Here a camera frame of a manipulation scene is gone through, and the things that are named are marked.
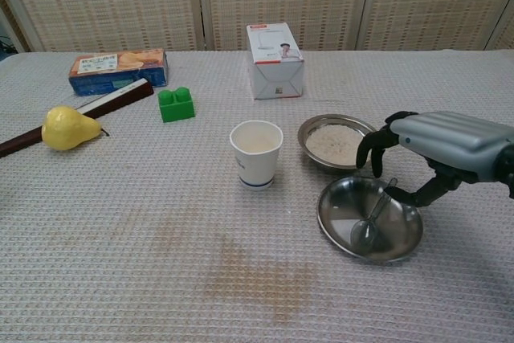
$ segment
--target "white powder in bowl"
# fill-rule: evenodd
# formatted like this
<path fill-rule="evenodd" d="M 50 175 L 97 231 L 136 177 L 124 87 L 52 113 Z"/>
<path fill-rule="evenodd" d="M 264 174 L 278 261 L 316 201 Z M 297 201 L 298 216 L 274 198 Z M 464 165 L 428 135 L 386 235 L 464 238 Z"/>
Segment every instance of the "white powder in bowl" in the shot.
<path fill-rule="evenodd" d="M 312 154 L 336 165 L 355 165 L 362 135 L 343 125 L 325 125 L 314 131 L 305 142 Z"/>

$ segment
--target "green toy block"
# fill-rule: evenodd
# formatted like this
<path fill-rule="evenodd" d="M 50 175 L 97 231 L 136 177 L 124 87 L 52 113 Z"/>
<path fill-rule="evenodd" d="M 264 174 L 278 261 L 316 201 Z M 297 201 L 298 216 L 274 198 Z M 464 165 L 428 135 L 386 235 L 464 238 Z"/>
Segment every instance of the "green toy block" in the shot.
<path fill-rule="evenodd" d="M 193 100 L 188 88 L 178 88 L 174 92 L 163 90 L 157 95 L 159 109 L 164 122 L 186 120 L 194 117 Z"/>

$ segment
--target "blue stripe on cup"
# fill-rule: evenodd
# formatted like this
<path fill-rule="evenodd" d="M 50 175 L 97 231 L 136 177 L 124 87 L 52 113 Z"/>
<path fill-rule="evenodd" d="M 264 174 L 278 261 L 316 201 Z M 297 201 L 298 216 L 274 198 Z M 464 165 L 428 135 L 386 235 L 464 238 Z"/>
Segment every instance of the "blue stripe on cup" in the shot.
<path fill-rule="evenodd" d="M 244 185 L 251 186 L 252 188 L 262 188 L 263 186 L 266 186 L 266 185 L 270 184 L 270 183 L 273 181 L 273 178 L 272 178 L 272 179 L 271 179 L 270 181 L 268 181 L 268 182 L 264 182 L 263 184 L 258 184 L 258 185 L 256 185 L 256 184 L 250 184 L 250 183 L 248 183 L 248 182 L 244 181 L 242 178 L 239 178 L 239 179 L 241 180 L 241 182 L 242 182 Z"/>

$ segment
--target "cardboard box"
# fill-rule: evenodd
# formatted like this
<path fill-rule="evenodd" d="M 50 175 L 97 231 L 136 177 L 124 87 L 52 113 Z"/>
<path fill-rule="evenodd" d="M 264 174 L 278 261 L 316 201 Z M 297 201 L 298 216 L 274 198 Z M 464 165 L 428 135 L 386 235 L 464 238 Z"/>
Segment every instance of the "cardboard box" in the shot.
<path fill-rule="evenodd" d="M 141 78 L 154 87 L 166 86 L 168 62 L 164 49 L 81 55 L 69 74 L 79 96 L 114 92 Z"/>
<path fill-rule="evenodd" d="M 247 26 L 251 90 L 255 99 L 301 96 L 304 57 L 287 23 Z"/>

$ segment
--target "metal bowl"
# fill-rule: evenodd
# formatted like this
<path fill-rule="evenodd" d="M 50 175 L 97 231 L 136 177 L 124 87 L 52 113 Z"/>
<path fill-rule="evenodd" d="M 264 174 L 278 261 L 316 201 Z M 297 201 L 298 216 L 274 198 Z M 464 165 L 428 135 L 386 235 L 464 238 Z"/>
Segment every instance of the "metal bowl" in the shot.
<path fill-rule="evenodd" d="M 373 262 L 405 259 L 419 245 L 423 223 L 416 208 L 393 199 L 375 221 L 379 237 L 368 251 L 351 242 L 356 223 L 366 218 L 377 203 L 386 183 L 363 177 L 346 177 L 328 185 L 318 201 L 318 222 L 330 241 L 350 255 Z"/>
<path fill-rule="evenodd" d="M 322 116 L 314 116 L 306 120 L 298 130 L 298 142 L 302 150 L 307 154 L 314 163 L 322 170 L 333 174 L 351 174 L 357 171 L 355 165 L 338 165 L 328 162 L 314 155 L 305 145 L 307 139 L 312 132 L 325 125 L 342 125 L 355 130 L 363 137 L 367 133 L 375 131 L 375 128 L 370 124 L 365 123 L 363 120 L 358 120 L 352 116 L 343 116 L 341 114 L 324 114 Z"/>

